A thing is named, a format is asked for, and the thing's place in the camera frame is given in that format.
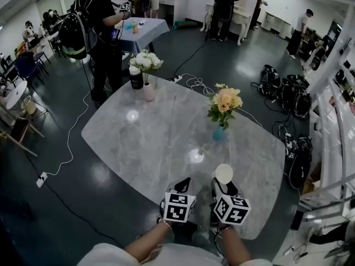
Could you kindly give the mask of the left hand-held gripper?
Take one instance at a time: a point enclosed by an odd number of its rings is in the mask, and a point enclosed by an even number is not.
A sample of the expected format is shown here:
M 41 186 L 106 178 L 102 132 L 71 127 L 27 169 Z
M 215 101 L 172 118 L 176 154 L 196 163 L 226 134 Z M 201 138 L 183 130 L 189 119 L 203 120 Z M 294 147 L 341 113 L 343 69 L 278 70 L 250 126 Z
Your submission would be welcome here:
M 174 188 L 165 191 L 159 204 L 160 213 L 164 220 L 186 223 L 195 208 L 196 194 L 191 191 L 192 179 L 187 177 L 176 183 Z

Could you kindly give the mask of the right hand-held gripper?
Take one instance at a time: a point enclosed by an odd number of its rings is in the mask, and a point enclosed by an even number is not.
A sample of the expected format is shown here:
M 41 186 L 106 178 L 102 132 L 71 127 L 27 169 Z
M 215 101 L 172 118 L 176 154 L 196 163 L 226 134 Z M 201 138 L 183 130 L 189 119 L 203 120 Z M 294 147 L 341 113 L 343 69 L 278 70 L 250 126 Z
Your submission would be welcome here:
M 223 185 L 222 189 L 217 178 L 213 178 L 212 200 L 210 226 L 217 226 L 219 223 L 240 226 L 251 211 L 249 200 L 232 181 Z

